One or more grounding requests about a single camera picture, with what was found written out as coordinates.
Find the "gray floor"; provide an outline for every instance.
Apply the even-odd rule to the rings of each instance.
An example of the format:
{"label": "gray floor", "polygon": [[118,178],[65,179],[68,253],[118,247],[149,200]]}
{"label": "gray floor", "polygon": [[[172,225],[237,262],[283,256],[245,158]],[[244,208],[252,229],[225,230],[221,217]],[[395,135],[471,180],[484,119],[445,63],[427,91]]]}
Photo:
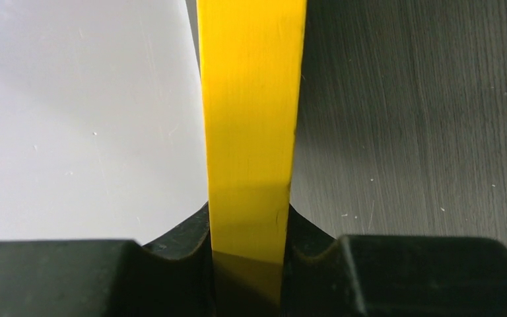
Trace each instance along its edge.
{"label": "gray floor", "polygon": [[507,1],[308,1],[292,204],[507,245]]}

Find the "yellow wooden block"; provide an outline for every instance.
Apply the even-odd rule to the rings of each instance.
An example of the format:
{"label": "yellow wooden block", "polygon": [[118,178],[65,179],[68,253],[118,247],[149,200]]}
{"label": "yellow wooden block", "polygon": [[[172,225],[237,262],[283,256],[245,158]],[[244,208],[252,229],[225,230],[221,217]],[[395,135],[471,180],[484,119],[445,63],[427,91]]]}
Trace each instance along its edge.
{"label": "yellow wooden block", "polygon": [[198,0],[197,15],[217,300],[225,275],[278,305],[306,0]]}

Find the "yellow object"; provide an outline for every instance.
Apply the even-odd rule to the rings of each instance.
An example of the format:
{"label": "yellow object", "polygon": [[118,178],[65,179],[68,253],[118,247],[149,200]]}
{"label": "yellow object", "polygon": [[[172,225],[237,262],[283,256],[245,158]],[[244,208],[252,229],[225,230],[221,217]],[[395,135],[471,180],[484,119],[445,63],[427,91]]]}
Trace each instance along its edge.
{"label": "yellow object", "polygon": [[197,12],[215,291],[225,274],[278,305],[306,0]]}

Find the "gray wooden surface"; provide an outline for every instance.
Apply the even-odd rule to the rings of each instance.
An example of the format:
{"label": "gray wooden surface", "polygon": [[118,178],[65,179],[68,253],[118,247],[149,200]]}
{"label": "gray wooden surface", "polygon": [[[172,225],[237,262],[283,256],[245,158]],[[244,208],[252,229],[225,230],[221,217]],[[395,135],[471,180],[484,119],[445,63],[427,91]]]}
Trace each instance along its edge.
{"label": "gray wooden surface", "polygon": [[308,1],[292,204],[507,245],[507,1]]}

